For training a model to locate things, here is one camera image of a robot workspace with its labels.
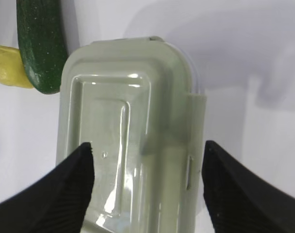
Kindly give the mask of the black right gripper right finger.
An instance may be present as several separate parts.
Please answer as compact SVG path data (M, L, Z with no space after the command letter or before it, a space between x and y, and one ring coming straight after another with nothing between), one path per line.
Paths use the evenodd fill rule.
M216 233L295 233L295 198L251 172L214 141L205 144L201 174Z

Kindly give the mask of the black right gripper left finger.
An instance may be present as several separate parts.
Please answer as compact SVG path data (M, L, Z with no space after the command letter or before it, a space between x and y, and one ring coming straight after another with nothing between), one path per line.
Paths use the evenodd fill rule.
M0 203L0 233L79 233L94 186L90 143L42 179Z

